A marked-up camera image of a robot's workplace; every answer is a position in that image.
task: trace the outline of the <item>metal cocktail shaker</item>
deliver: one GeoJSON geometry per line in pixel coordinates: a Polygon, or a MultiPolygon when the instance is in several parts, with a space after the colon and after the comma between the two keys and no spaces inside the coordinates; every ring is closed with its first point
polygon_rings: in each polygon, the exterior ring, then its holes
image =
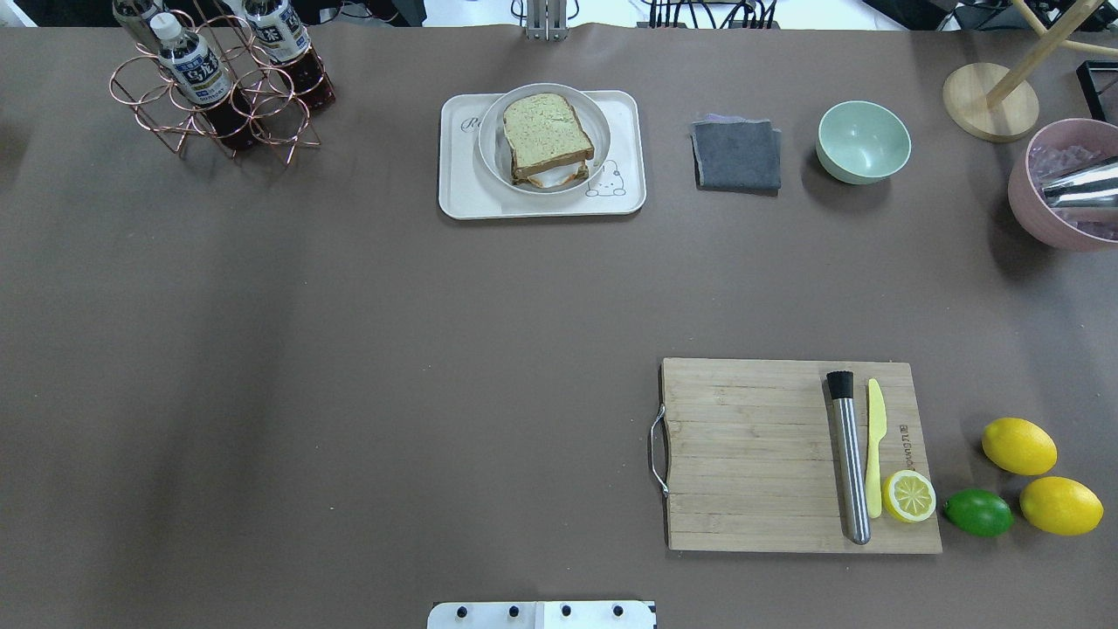
{"type": "Polygon", "coordinates": [[[1049,207],[1118,207],[1118,156],[1041,180],[1049,207]]]}

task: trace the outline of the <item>wooden cutting board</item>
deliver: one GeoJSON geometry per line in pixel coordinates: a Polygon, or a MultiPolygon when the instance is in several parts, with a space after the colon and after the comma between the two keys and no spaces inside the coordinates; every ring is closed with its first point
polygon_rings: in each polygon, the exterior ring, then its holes
{"type": "Polygon", "coordinates": [[[859,546],[843,535],[825,393],[826,374],[837,370],[854,373],[863,465],[865,385],[872,378],[881,385],[889,419],[880,445],[882,480],[912,469],[935,485],[906,363],[665,359],[670,549],[942,552],[938,516],[906,524],[883,512],[870,521],[869,544],[859,546]]]}

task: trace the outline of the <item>white plate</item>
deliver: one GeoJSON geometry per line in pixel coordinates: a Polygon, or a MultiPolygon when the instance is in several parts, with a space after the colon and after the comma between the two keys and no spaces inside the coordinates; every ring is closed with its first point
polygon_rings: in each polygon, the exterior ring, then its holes
{"type": "MultiPolygon", "coordinates": [[[[563,98],[567,98],[567,102],[570,103],[570,106],[578,115],[578,121],[582,124],[582,130],[590,137],[590,143],[594,144],[594,159],[587,163],[587,169],[589,170],[588,179],[593,179],[601,172],[601,168],[606,162],[605,155],[609,154],[609,123],[606,122],[606,115],[601,113],[601,107],[589,96],[578,89],[559,85],[558,83],[532,83],[531,85],[517,87],[498,98],[490,105],[485,115],[482,116],[481,126],[477,128],[477,150],[485,166],[498,181],[501,181],[513,190],[531,194],[566,192],[578,188],[579,183],[581,183],[581,180],[576,180],[550,188],[540,188],[532,183],[512,182],[512,149],[509,147],[509,141],[504,136],[504,109],[509,108],[509,105],[515,101],[544,93],[559,94],[563,98]]],[[[574,166],[556,168],[549,170],[546,174],[541,173],[534,178],[542,179],[544,182],[553,179],[562,181],[577,169],[577,164],[574,166]]]]}
{"type": "Polygon", "coordinates": [[[636,102],[614,89],[586,92],[609,124],[609,154],[604,168],[579,182],[579,192],[525,194],[496,180],[480,159],[482,116],[502,94],[459,94],[446,101],[439,116],[438,206],[458,220],[547,216],[632,213],[644,204],[647,189],[636,102]]]}

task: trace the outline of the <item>bottle cap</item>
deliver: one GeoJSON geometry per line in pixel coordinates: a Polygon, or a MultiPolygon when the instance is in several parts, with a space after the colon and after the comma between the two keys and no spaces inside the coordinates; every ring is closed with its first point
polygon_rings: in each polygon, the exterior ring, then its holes
{"type": "Polygon", "coordinates": [[[151,25],[151,31],[155,34],[155,37],[163,41],[182,35],[182,25],[179,23],[179,18],[171,13],[155,13],[148,23],[151,25]]]}

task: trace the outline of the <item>pink bowl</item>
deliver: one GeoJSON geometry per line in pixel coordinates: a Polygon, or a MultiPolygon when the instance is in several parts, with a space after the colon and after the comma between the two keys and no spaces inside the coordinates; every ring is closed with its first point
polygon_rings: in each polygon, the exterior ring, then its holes
{"type": "Polygon", "coordinates": [[[1063,221],[1044,202],[1029,173],[1029,155],[1034,146],[1067,149],[1074,145],[1090,151],[1101,151],[1103,156],[1118,155],[1118,126],[1089,120],[1070,117],[1058,120],[1041,128],[1029,141],[1024,154],[1017,159],[1010,173],[1010,208],[1017,221],[1036,239],[1057,248],[1069,250],[1099,250],[1118,248],[1118,240],[1108,240],[1084,234],[1063,221]]]}

